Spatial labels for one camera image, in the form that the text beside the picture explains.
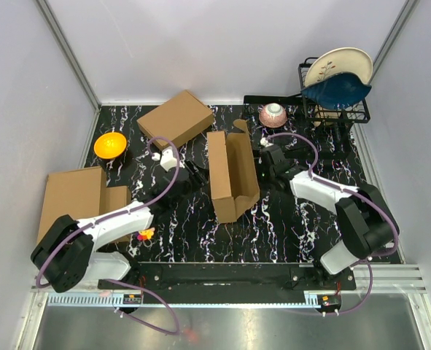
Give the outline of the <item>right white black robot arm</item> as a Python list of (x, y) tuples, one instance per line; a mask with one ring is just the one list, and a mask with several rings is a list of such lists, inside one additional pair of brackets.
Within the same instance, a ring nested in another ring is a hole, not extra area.
[(399, 227), (377, 187), (327, 180), (295, 166), (278, 145), (261, 148), (259, 156), (260, 175), (266, 184), (336, 215), (341, 240), (320, 257), (319, 267), (313, 270), (319, 288), (331, 288), (338, 282), (339, 273), (374, 254), (383, 254), (388, 243), (397, 246)]

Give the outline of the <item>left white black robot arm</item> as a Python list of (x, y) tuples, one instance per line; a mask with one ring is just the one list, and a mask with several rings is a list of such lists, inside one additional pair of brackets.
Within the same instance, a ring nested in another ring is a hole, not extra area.
[(114, 279), (122, 288), (134, 287), (139, 281), (138, 269), (121, 253), (101, 252), (101, 247), (156, 227), (163, 214), (208, 182), (208, 169), (186, 160), (162, 175), (146, 203), (134, 200), (88, 219), (60, 216), (31, 253), (31, 262), (39, 270), (36, 285), (42, 288), (41, 280), (46, 279), (49, 287), (62, 293), (81, 282)]

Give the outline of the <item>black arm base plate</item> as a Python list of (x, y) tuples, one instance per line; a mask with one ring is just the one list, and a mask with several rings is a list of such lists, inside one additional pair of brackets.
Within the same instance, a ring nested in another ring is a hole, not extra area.
[(354, 274), (345, 269), (329, 275), (312, 264), (269, 262), (141, 262), (121, 279), (152, 290), (177, 286), (268, 285), (295, 290), (354, 291)]

